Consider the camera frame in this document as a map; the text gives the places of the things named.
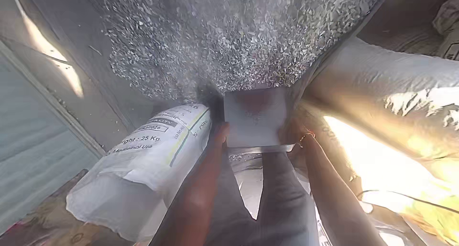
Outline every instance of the person's leg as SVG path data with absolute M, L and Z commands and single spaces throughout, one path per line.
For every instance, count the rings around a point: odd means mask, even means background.
M 201 158 L 207 153 L 207 148 L 204 150 Z M 193 167 L 198 167 L 202 160 Z M 182 184 L 187 185 L 188 177 Z M 169 236 L 166 231 L 175 220 L 175 213 L 180 206 L 183 197 L 183 188 L 180 188 L 174 201 L 166 213 L 155 237 L 149 246 L 165 245 L 166 238 Z M 247 245 L 247 237 L 256 231 L 256 222 L 251 217 L 249 211 L 245 208 L 242 197 L 240 196 L 239 188 L 234 176 L 233 170 L 228 160 L 226 152 L 222 155 L 221 171 L 218 178 L 218 191 L 214 199 L 212 219 L 209 227 L 209 232 L 206 238 L 205 246 L 234 246 Z
M 227 153 L 222 155 L 218 183 L 210 229 L 204 245 L 247 245 L 246 240 L 256 231 L 257 224 L 244 206 Z
M 257 222 L 260 245 L 318 246 L 315 208 L 287 154 L 266 153 Z

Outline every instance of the sack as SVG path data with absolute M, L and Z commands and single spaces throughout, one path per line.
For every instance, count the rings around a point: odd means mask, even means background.
M 459 0 L 446 1 L 433 20 L 433 26 L 445 37 L 437 56 L 459 60 Z
M 127 240 L 151 239 L 206 147 L 210 126 L 209 108 L 202 104 L 160 112 L 77 183 L 67 196 L 67 210 Z
M 372 129 L 435 177 L 459 184 L 459 62 L 409 55 L 353 38 L 309 95 Z

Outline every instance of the green stripe on sack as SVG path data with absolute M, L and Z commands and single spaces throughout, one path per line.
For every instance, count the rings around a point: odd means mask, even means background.
M 204 116 L 204 114 L 206 114 L 207 112 L 209 111 L 209 108 L 207 108 L 206 111 L 204 111 L 204 113 L 199 117 L 199 119 L 193 124 L 193 126 L 191 126 L 191 128 L 188 130 L 188 133 L 186 134 L 186 137 L 185 139 L 183 140 L 182 144 L 180 145 L 179 149 L 177 150 L 177 152 L 175 152 L 175 155 L 174 157 L 172 158 L 172 161 L 171 163 L 169 164 L 170 167 L 172 167 L 174 161 L 175 161 L 175 158 L 177 157 L 177 155 L 179 154 L 180 150 L 182 149 L 183 145 L 185 144 L 185 141 L 186 139 L 188 138 L 188 135 L 190 134 L 191 130 L 196 126 L 196 124 L 202 119 L 202 117 Z

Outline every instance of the hand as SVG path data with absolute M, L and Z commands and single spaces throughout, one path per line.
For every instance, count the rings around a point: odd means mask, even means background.
M 226 136 L 230 132 L 230 124 L 228 122 L 223 122 L 219 128 L 219 131 L 215 135 L 215 146 L 219 146 L 226 141 Z
M 292 144 L 298 142 L 308 132 L 310 131 L 306 127 L 304 120 L 294 115 L 279 130 L 279 139 L 282 144 Z

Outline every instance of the falling flakes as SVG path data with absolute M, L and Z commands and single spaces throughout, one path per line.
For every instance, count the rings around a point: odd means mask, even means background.
M 377 0 L 93 0 L 114 74 L 152 98 L 291 86 Z

